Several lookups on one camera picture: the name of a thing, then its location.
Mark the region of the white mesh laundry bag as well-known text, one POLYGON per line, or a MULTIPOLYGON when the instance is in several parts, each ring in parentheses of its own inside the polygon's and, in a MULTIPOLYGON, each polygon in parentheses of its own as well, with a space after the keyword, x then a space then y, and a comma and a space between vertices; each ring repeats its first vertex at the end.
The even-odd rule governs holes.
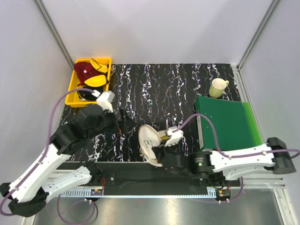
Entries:
POLYGON ((152 148, 162 145, 158 132, 150 125, 142 125, 139 128, 138 141, 141 154, 146 159, 146 162, 156 167, 162 167, 163 165, 157 162, 155 153, 152 150, 152 148))

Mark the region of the mustard yellow bra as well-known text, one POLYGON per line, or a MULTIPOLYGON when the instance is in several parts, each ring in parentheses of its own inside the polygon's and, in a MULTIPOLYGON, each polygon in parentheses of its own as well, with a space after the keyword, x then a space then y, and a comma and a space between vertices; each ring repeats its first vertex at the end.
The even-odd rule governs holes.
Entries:
POLYGON ((162 142, 165 142, 168 140, 168 136, 164 135, 164 136, 160 137, 160 139, 162 142))

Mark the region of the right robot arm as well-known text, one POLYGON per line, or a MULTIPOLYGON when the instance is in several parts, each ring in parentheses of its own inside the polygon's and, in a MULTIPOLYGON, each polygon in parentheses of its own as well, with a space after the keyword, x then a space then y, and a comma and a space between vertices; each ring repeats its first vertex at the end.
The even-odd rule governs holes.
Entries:
POLYGON ((198 151, 189 156, 180 155, 172 147, 154 147, 152 150, 167 171, 205 179, 213 176, 214 183, 223 186, 228 181, 252 173, 272 171, 282 175, 296 172, 290 149, 276 137, 252 148, 220 153, 217 150, 198 151))

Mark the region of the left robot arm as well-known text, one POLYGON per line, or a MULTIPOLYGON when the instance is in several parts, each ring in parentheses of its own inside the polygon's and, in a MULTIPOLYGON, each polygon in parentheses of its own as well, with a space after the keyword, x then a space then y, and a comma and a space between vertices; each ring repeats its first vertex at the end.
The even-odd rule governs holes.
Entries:
POLYGON ((2 183, 0 193, 10 199, 10 215, 31 217, 60 194, 80 185, 101 185, 105 173, 93 162, 85 162, 76 170, 50 182, 47 178, 87 142, 99 134, 127 134, 136 127, 136 122, 120 109, 121 119, 114 112, 99 105, 87 105, 50 137, 45 150, 15 182, 2 183))

